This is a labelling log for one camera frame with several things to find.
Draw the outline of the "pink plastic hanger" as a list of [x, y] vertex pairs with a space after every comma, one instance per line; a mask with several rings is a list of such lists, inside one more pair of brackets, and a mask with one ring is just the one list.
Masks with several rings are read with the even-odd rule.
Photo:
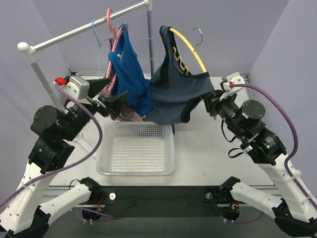
[[[113, 39], [114, 39], [114, 42], [112, 44], [112, 48], [111, 48], [111, 53], [114, 53], [115, 50], [116, 50], [116, 47], [117, 47], [117, 44], [118, 44], [118, 41], [119, 41], [119, 38], [121, 37], [122, 33], [123, 33], [123, 28], [120, 27], [119, 30], [116, 32], [116, 29], [114, 26], [111, 25], [111, 20], [110, 20], [110, 17], [111, 17], [111, 14], [113, 13], [112, 9], [111, 8], [108, 8], [107, 9], [107, 13], [106, 13], [106, 22], [107, 22], [107, 25], [108, 25], [108, 28], [110, 30], [110, 32], [113, 34]], [[106, 71], [106, 77], [107, 78], [110, 78], [110, 83], [105, 87], [104, 91], [106, 93], [107, 96], [110, 96], [110, 93], [111, 93], [111, 90], [114, 86], [114, 83], [116, 81], [116, 74], [114, 75], [111, 75], [111, 67], [112, 67], [112, 62], [110, 60], [108, 60], [108, 66], [107, 66], [107, 71]]]

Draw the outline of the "royal blue tank top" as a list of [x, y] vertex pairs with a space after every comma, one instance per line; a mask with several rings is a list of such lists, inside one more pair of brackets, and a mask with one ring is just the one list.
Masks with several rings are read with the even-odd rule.
[[129, 39], [127, 24], [120, 26], [121, 35], [115, 40], [116, 46], [108, 54], [108, 62], [116, 78], [106, 86], [111, 96], [129, 92], [126, 102], [138, 115], [145, 116], [153, 109], [150, 80], [144, 77]]

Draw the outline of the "dark navy tank top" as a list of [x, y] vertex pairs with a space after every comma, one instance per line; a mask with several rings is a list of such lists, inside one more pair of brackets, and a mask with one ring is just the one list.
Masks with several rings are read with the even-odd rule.
[[159, 34], [165, 49], [162, 64], [153, 73], [150, 91], [153, 109], [145, 121], [159, 125], [188, 123], [190, 114], [201, 101], [201, 96], [214, 91], [207, 72], [192, 74], [179, 54], [170, 26], [161, 26]]

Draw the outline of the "yellow plastic hanger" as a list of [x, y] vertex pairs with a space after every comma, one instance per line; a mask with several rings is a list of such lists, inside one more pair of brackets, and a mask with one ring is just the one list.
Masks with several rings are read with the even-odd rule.
[[176, 34], [189, 48], [189, 50], [192, 52], [192, 54], [194, 55], [197, 63], [199, 64], [201, 70], [203, 73], [207, 72], [206, 67], [203, 63], [203, 61], [201, 60], [201, 58], [199, 57], [196, 49], [192, 46], [192, 44], [180, 33], [178, 32], [176, 29], [174, 28], [170, 28], [170, 31], [173, 32], [174, 34]]

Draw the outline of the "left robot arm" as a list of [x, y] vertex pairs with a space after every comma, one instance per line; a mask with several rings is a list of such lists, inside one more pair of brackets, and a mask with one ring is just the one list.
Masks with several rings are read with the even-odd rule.
[[66, 162], [74, 150], [70, 142], [88, 122], [96, 120], [96, 113], [118, 116], [128, 96], [128, 92], [113, 97], [99, 95], [110, 83], [109, 78], [86, 80], [77, 87], [75, 95], [67, 92], [70, 83], [70, 77], [54, 81], [56, 89], [73, 102], [72, 107], [57, 109], [46, 105], [34, 115], [31, 130], [39, 138], [17, 190], [1, 204], [0, 230], [8, 238], [41, 238], [57, 218], [75, 206], [94, 204], [103, 197], [101, 186], [86, 177], [58, 197], [41, 201], [53, 178], [69, 169]]

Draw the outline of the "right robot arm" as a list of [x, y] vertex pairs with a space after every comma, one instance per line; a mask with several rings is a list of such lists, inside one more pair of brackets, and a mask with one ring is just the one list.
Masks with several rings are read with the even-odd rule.
[[241, 153], [249, 156], [270, 178], [280, 196], [257, 190], [236, 177], [228, 178], [220, 185], [218, 200], [230, 204], [220, 208], [218, 214], [234, 222], [238, 218], [234, 202], [248, 204], [273, 218], [276, 225], [294, 238], [317, 236], [317, 199], [301, 180], [301, 173], [294, 169], [286, 148], [279, 137], [266, 128], [262, 121], [264, 106], [255, 100], [246, 100], [241, 106], [235, 103], [236, 95], [224, 97], [224, 92], [216, 90], [202, 96], [206, 111], [210, 116], [220, 116], [240, 141]]

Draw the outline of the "mauve pink tank top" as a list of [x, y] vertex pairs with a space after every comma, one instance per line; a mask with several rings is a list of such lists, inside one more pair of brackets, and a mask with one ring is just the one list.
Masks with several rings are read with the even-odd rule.
[[[110, 51], [112, 50], [113, 45], [114, 45], [114, 38], [110, 38], [109, 40]], [[111, 78], [111, 80], [114, 79], [114, 74], [112, 70], [110, 70], [109, 78]], [[107, 91], [106, 87], [100, 92], [100, 94], [105, 97], [110, 97], [110, 93]], [[125, 103], [122, 106], [119, 116], [116, 119], [114, 118], [111, 118], [111, 119], [117, 120], [117, 121], [143, 121], [145, 118], [146, 116], [140, 116], [132, 108], [128, 107]]]

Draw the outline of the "white perforated plastic basket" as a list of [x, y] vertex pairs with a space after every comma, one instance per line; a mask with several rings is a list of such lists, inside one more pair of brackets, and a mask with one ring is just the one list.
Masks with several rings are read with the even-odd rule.
[[112, 176], [164, 176], [174, 169], [171, 125], [108, 122], [98, 148], [96, 171]]

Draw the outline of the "white metal clothes rack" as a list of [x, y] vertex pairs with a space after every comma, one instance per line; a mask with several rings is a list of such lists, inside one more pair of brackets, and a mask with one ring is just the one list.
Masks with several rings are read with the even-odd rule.
[[40, 19], [49, 31], [50, 38], [35, 45], [25, 42], [18, 44], [18, 50], [24, 54], [33, 71], [42, 83], [53, 105], [62, 108], [52, 83], [38, 64], [39, 53], [55, 47], [59, 50], [64, 63], [75, 67], [76, 72], [95, 72], [99, 64], [97, 50], [99, 43], [93, 31], [102, 26], [102, 32], [110, 36], [106, 13], [111, 8], [110, 20], [128, 22], [133, 33], [140, 37], [140, 45], [149, 50], [149, 68], [146, 73], [154, 72], [153, 43], [153, 2], [151, 0], [34, 0], [32, 4]]

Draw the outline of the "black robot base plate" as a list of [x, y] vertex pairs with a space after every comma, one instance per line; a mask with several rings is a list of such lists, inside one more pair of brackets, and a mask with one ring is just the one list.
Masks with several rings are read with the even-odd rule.
[[85, 206], [101, 206], [116, 218], [209, 218], [236, 204], [220, 186], [103, 186]]

